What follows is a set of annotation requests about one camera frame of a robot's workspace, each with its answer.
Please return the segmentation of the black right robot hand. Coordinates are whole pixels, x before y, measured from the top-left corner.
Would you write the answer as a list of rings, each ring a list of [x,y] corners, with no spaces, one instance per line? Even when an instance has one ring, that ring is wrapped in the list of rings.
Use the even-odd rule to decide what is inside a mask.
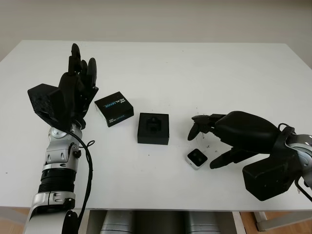
[[[213,133],[232,148],[210,163],[211,169],[239,163],[257,154],[269,154],[281,131],[271,122],[243,111],[226,115],[198,115],[188,134],[193,140],[199,133]]]

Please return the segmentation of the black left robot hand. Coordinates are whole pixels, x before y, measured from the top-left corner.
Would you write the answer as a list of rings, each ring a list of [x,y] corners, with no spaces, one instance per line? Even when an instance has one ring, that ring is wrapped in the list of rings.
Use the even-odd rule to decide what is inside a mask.
[[[74,43],[71,48],[71,56],[69,57],[68,71],[62,75],[58,87],[63,93],[70,121],[77,125],[79,124],[81,129],[84,129],[86,126],[84,117],[98,92],[96,80],[96,60],[90,58],[86,62],[81,59],[80,49]]]

